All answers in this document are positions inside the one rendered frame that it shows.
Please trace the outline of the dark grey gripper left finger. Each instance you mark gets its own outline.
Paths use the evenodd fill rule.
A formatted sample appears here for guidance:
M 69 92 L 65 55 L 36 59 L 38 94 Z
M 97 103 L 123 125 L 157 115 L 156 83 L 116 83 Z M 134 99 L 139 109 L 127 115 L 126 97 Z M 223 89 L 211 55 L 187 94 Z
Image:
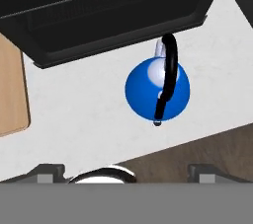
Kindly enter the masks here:
M 65 184 L 63 164 L 39 164 L 26 174 L 10 178 L 6 183 Z

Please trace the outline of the light wooden tray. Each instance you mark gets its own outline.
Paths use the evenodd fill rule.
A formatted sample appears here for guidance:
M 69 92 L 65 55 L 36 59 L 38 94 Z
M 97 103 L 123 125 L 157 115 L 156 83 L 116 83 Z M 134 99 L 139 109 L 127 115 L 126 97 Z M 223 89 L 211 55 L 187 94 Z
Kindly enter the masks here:
M 31 123 L 22 51 L 0 34 L 0 137 Z

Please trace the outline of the white round object with black rim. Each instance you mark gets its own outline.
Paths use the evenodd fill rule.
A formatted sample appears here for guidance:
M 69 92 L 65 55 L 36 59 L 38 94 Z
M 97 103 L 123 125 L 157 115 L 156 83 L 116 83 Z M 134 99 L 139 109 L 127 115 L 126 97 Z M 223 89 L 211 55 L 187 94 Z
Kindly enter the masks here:
M 111 165 L 80 174 L 70 179 L 70 184 L 134 184 L 136 176 L 127 168 Z

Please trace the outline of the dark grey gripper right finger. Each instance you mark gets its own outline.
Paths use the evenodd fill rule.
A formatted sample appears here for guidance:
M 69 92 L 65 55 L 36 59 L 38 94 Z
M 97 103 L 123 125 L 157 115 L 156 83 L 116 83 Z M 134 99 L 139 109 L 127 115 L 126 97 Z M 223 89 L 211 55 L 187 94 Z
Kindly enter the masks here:
M 191 164 L 188 166 L 188 182 L 196 184 L 248 183 L 248 180 L 227 174 L 211 164 Z

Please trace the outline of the black cabinet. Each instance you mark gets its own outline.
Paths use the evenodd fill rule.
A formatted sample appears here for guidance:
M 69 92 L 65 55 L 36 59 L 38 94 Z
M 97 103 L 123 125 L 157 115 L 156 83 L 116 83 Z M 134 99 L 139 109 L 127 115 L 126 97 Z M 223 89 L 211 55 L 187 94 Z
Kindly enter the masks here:
M 0 34 L 39 68 L 201 26 L 213 0 L 0 0 Z M 235 0 L 253 27 L 253 0 Z

